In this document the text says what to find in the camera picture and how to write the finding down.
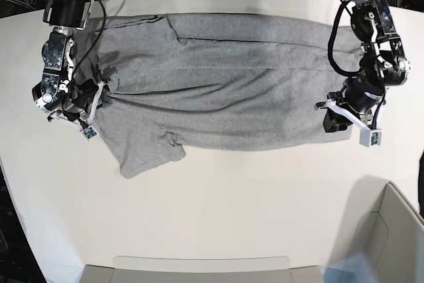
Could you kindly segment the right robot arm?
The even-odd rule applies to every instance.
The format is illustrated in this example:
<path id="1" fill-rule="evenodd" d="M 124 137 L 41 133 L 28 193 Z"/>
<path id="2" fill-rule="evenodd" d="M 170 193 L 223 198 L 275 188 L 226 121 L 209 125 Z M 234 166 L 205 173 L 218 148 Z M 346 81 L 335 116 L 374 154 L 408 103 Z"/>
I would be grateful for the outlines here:
<path id="1" fill-rule="evenodd" d="M 32 89 L 35 105 L 47 113 L 49 121 L 67 123 L 87 135 L 95 133 L 92 122 L 105 83 L 87 80 L 77 84 L 74 76 L 89 53 L 76 58 L 75 33 L 85 28 L 96 1 L 48 0 L 42 20 L 52 32 L 41 51 L 41 81 Z"/>

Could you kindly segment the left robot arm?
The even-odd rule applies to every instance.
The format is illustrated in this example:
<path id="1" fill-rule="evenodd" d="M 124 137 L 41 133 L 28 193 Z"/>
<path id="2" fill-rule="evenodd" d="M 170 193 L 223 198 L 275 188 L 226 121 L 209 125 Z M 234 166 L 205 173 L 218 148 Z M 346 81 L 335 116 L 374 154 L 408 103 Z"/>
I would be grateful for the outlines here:
<path id="1" fill-rule="evenodd" d="M 341 15 L 349 3 L 354 3 L 350 25 L 361 41 L 362 58 L 357 71 L 342 69 L 333 56 Z M 324 130 L 328 133 L 345 131 L 355 120 L 367 129 L 376 129 L 387 88 L 404 84 L 410 71 L 388 0 L 341 0 L 327 45 L 327 58 L 334 71 L 346 80 L 340 91 L 327 95 L 341 113 L 323 102 L 316 104 L 327 111 Z"/>

